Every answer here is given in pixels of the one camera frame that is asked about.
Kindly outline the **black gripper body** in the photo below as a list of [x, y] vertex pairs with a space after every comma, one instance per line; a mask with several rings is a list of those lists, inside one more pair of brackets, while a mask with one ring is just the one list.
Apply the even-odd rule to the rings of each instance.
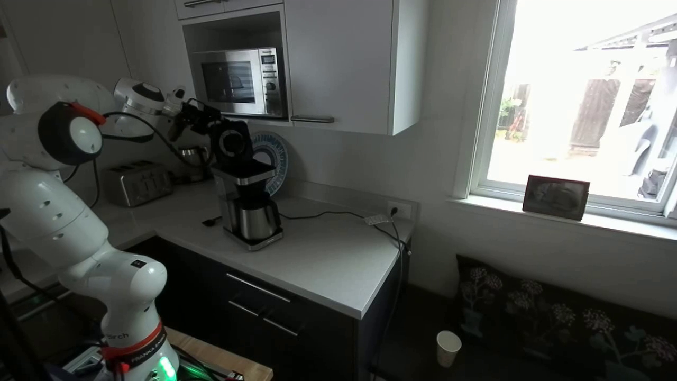
[[167, 138], [176, 142], [184, 129], [210, 138], [210, 151], [222, 167], [249, 160], [249, 129], [242, 120], [225, 118], [218, 107], [184, 102], [172, 117]]

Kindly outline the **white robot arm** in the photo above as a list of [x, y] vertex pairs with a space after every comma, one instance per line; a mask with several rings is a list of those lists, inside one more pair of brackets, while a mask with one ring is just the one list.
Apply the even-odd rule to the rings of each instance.
[[172, 346], [155, 298], [163, 262], [114, 247], [108, 226], [59, 171], [94, 159], [105, 138], [141, 138], [180, 103], [122, 81], [108, 88], [66, 74], [21, 75], [6, 87], [0, 120], [1, 228], [57, 270], [75, 294], [105, 304], [102, 370], [94, 381], [242, 381]]

